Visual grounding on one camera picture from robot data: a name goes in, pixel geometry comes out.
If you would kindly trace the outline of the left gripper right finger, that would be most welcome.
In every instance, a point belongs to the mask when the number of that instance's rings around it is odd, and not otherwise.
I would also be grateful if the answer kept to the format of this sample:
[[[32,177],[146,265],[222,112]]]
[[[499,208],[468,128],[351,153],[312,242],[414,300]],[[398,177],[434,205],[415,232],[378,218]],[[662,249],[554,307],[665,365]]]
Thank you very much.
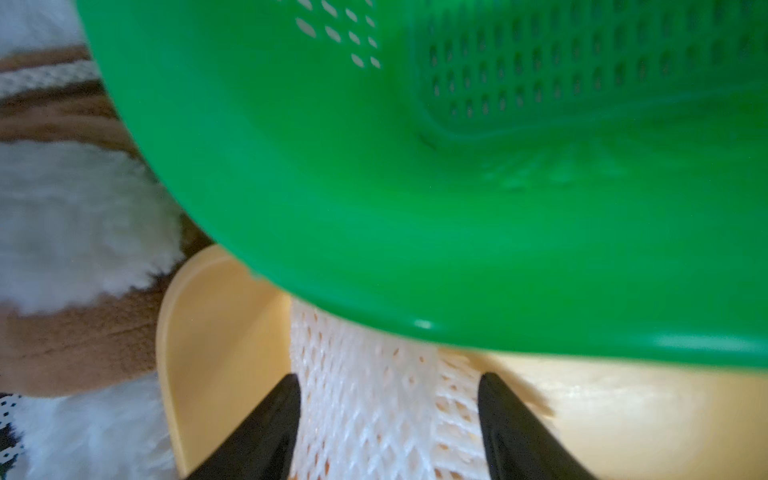
[[[492,479],[595,480],[499,375],[482,375],[477,401]]]

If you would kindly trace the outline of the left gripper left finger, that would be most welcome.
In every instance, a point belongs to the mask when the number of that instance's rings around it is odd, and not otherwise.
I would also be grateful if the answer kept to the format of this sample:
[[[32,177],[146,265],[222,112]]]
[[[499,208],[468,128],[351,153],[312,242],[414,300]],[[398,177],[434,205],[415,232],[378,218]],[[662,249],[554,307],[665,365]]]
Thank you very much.
[[[290,373],[187,478],[287,480],[300,418],[300,382]]]

